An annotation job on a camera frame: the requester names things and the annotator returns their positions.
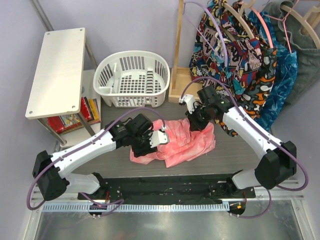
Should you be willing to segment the pink patterned shorts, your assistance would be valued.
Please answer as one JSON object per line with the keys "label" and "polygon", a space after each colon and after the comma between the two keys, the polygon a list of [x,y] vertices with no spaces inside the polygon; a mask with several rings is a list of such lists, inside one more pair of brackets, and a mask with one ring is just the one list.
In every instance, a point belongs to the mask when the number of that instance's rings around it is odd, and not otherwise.
{"label": "pink patterned shorts", "polygon": [[214,124],[208,123],[202,131],[191,131],[187,118],[166,120],[166,130],[169,143],[159,145],[157,152],[135,157],[130,151],[129,159],[133,163],[147,165],[154,160],[164,161],[167,168],[191,161],[207,154],[216,147]]}

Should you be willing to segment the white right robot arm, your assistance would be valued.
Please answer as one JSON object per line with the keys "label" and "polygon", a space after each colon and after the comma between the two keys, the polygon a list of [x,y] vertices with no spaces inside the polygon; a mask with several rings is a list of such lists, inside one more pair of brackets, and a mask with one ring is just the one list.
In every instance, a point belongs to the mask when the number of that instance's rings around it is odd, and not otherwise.
{"label": "white right robot arm", "polygon": [[179,104],[187,108],[190,130],[202,131],[210,121],[218,119],[242,137],[260,159],[256,168],[233,174],[225,186],[230,197],[238,197],[249,187],[271,190],[296,174],[297,148],[291,141],[283,142],[268,133],[234,99],[221,98],[213,86],[199,90],[197,95],[199,100],[191,94],[179,99]]}

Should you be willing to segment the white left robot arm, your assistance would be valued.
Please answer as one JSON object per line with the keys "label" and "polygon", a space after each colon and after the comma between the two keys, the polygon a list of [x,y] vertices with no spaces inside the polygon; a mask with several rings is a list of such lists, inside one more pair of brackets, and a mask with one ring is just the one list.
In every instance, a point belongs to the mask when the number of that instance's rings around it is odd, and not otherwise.
{"label": "white left robot arm", "polygon": [[70,174],[92,159],[130,146],[137,156],[157,151],[150,138],[154,132],[153,123],[140,113],[126,121],[112,121],[91,138],[66,150],[48,154],[37,154],[32,175],[45,201],[51,201],[73,186]]}

